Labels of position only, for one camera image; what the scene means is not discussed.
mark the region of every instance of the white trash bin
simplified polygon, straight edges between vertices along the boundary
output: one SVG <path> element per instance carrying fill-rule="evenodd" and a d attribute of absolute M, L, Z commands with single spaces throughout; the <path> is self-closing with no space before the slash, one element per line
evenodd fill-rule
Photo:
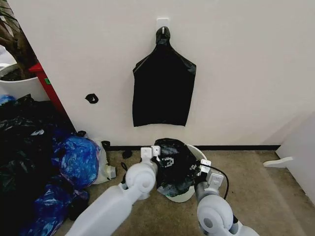
<path fill-rule="evenodd" d="M 193 145 L 189 145 L 189 144 L 187 144 L 187 147 L 192 152 L 192 154 L 196 157 L 196 159 L 207 160 L 206 156 L 198 148 L 194 147 Z M 173 202 L 183 203 L 183 202 L 188 201 L 193 196 L 194 193 L 195 193 L 194 186 L 190 186 L 189 190 L 184 194 L 180 194 L 180 195 L 177 195 L 175 197 L 168 197 L 168 196 L 166 196 L 166 197 Z"/>

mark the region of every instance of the plant pot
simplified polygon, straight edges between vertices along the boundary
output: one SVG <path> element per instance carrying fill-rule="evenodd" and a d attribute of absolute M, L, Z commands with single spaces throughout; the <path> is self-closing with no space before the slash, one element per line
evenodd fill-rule
<path fill-rule="evenodd" d="M 16 70 L 17 64 L 10 65 L 0 70 L 0 77 Z M 3 81 L 0 80 L 0 94 L 10 94 L 15 98 L 20 98 L 27 94 L 36 101 L 48 101 L 49 98 L 37 77 L 19 80 L 19 81 Z"/>

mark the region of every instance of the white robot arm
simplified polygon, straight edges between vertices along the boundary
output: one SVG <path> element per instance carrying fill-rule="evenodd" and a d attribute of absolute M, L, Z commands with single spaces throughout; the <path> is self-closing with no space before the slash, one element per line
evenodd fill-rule
<path fill-rule="evenodd" d="M 211 161 L 201 160 L 201 171 L 195 179 L 197 217 L 203 233 L 210 236 L 259 236 L 233 216 L 229 203 L 219 196 L 224 176 L 212 173 L 210 166 Z"/>
<path fill-rule="evenodd" d="M 108 188 L 76 219 L 66 236 L 109 236 L 130 215 L 137 200 L 149 197 L 158 167 L 151 162 L 160 147 L 141 148 L 141 163 L 130 167 L 126 182 Z"/>
<path fill-rule="evenodd" d="M 108 188 L 76 219 L 66 236 L 111 235 L 129 216 L 132 205 L 137 200 L 149 197 L 158 170 L 151 159 L 159 155 L 159 146 L 141 148 L 142 161 L 130 167 L 126 182 Z M 206 160 L 202 160 L 202 163 L 211 165 Z M 201 168 L 199 181 L 195 184 L 201 230 L 210 236 L 259 236 L 241 222 L 233 223 L 230 205 L 219 196 L 218 188 L 222 180 L 223 176 L 211 173 L 210 168 Z"/>

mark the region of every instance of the carpet floor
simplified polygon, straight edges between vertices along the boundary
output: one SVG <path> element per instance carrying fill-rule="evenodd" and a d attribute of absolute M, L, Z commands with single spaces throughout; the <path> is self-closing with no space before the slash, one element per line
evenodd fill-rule
<path fill-rule="evenodd" d="M 262 163 L 278 159 L 273 151 L 203 151 L 212 166 L 229 177 L 227 201 L 235 216 L 260 236 L 313 236 L 315 207 L 287 169 L 264 168 Z M 128 167 L 138 163 L 140 151 L 124 160 L 122 151 L 107 153 L 109 164 L 116 167 L 117 178 L 92 185 L 90 203 L 108 187 L 118 184 L 125 174 L 120 163 Z M 220 188 L 224 194 L 225 182 Z M 137 201 L 129 218 L 114 236 L 201 236 L 197 201 L 193 196 L 185 203 L 174 203 L 155 189 L 146 200 Z M 56 236 L 64 236 L 72 221 L 67 219 Z"/>

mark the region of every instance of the white panel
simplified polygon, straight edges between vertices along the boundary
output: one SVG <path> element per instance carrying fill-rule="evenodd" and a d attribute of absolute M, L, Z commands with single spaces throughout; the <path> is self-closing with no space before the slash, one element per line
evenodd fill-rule
<path fill-rule="evenodd" d="M 279 144 L 315 110 L 313 0 L 9 3 L 75 127 L 92 138 Z M 197 65 L 190 114 L 186 127 L 134 128 L 132 69 L 154 48 L 158 17 L 170 18 L 172 46 Z"/>
<path fill-rule="evenodd" d="M 276 153 L 280 158 L 293 157 L 287 167 L 315 204 L 315 114 L 294 130 Z"/>

